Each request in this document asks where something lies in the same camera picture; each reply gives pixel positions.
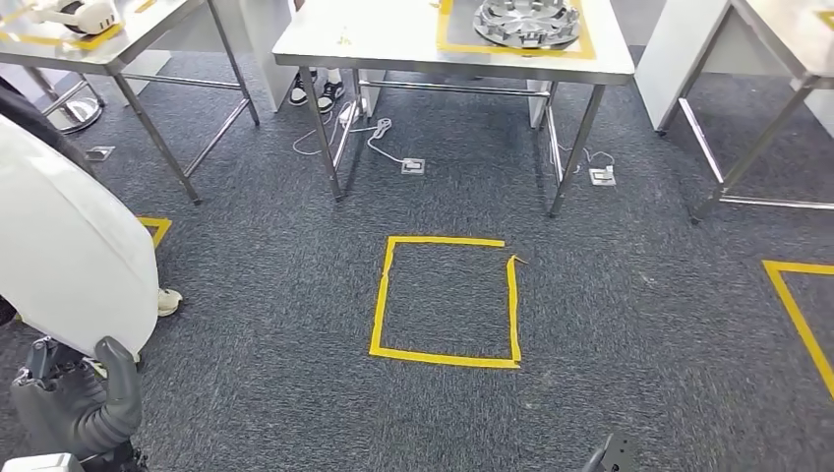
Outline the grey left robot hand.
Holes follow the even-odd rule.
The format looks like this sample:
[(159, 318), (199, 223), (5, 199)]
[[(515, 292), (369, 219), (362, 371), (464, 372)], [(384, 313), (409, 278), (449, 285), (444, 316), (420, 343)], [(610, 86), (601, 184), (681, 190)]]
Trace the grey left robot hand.
[(84, 356), (47, 336), (36, 340), (11, 385), (11, 398), (33, 449), (79, 459), (110, 452), (142, 423), (140, 378), (133, 355), (105, 336), (94, 357), (103, 383)]

